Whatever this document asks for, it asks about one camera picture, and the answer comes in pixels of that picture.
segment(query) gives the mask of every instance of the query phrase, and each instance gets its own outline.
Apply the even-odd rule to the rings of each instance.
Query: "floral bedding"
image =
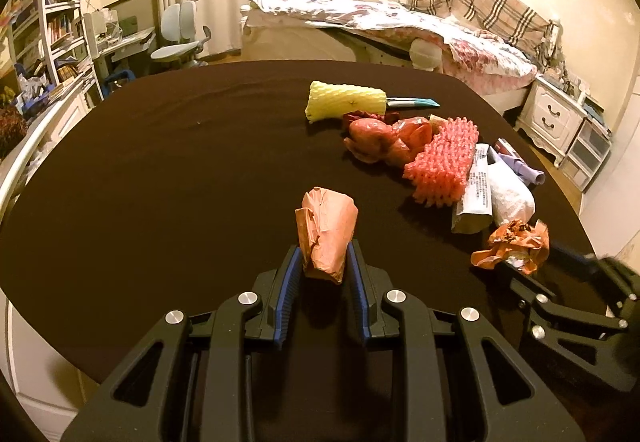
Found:
[[[511,91],[530,84],[537,68],[524,54],[485,30],[470,30],[399,3],[354,0],[251,0],[274,15],[337,24],[408,49],[414,39],[443,50],[443,71],[480,95]]]

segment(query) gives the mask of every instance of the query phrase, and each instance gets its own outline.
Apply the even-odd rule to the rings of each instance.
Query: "bed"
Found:
[[[501,17],[482,24],[481,9],[463,14],[462,25],[453,13],[461,0],[402,1],[250,0],[241,8],[242,59],[348,60],[435,70],[460,79],[500,114],[524,103],[538,73],[534,54],[546,21],[526,7],[509,10],[504,0],[495,0],[502,3],[498,15],[504,14],[504,25]],[[518,39],[488,30],[510,27]],[[529,57],[512,44],[525,45]]]

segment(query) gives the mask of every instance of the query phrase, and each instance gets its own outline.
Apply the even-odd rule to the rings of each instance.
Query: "metal bolt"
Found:
[[[480,313],[475,308],[471,307],[463,308],[460,311],[460,315],[466,321],[478,321],[480,318]]]
[[[184,313],[179,310],[171,310],[171,312],[168,312],[167,315],[164,316],[164,320],[170,325],[177,325],[178,323],[181,323],[183,319]]]
[[[258,295],[255,292],[242,292],[238,296],[238,301],[241,305],[253,305],[258,300]]]
[[[534,326],[531,333],[539,341],[545,338],[545,329],[539,325]]]
[[[391,303],[402,303],[406,299],[406,294],[401,290],[390,290],[386,293],[386,298]]]

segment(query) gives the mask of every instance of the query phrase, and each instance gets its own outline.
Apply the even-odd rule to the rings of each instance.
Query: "orange paper wrapper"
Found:
[[[307,277],[342,283],[357,217],[358,208],[347,195],[322,187],[305,194],[302,208],[296,209],[296,223]]]
[[[514,219],[498,227],[489,236],[490,250],[479,250],[471,255],[471,263],[492,269],[509,258],[510,263],[525,274],[532,274],[549,256],[549,232],[540,220],[535,227]]]

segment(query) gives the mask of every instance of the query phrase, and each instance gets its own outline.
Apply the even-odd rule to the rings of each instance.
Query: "brown tablecloth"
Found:
[[[313,80],[434,98],[438,115],[472,119],[484,141],[506,138],[543,169],[486,102],[437,73],[290,60],[148,76],[76,125],[27,185],[0,233],[2,290],[99,382],[165,312],[214,310],[278,266],[297,242],[294,209],[322,186],[353,197],[365,259],[396,287],[434,309],[475,307],[517,345],[523,316],[514,297],[495,288],[491,273],[470,268],[482,234],[451,234],[450,209],[415,204],[400,171],[355,161],[339,123],[308,125]],[[591,252],[551,177],[534,196],[534,219],[553,241]],[[550,265],[540,276],[566,305],[604,311],[588,285]],[[347,342],[339,289],[304,285],[302,294],[284,353],[255,368],[260,439],[382,440],[390,355]]]

